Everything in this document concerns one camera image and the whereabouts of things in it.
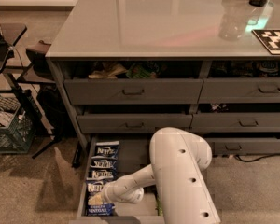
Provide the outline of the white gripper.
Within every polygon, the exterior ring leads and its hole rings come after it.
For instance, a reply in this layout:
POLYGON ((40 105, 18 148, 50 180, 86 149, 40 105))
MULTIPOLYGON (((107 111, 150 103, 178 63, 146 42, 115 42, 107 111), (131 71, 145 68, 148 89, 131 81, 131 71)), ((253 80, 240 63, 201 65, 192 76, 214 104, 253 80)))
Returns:
POLYGON ((138 204, 144 197, 144 189, 135 183, 123 184, 113 181, 106 183, 101 193, 96 193, 88 200, 88 205, 102 205, 106 203, 138 204))

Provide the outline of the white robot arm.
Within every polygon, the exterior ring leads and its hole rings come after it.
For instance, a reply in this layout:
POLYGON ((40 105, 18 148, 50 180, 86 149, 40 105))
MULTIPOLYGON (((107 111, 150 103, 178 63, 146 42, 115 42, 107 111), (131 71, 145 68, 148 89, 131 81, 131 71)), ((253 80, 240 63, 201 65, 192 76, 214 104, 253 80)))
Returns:
POLYGON ((150 164, 109 182, 91 204, 142 201, 144 188, 154 185, 164 224, 219 224, 220 217, 202 171, 212 160, 209 144, 200 136, 173 127, 157 130, 149 144, 150 164))

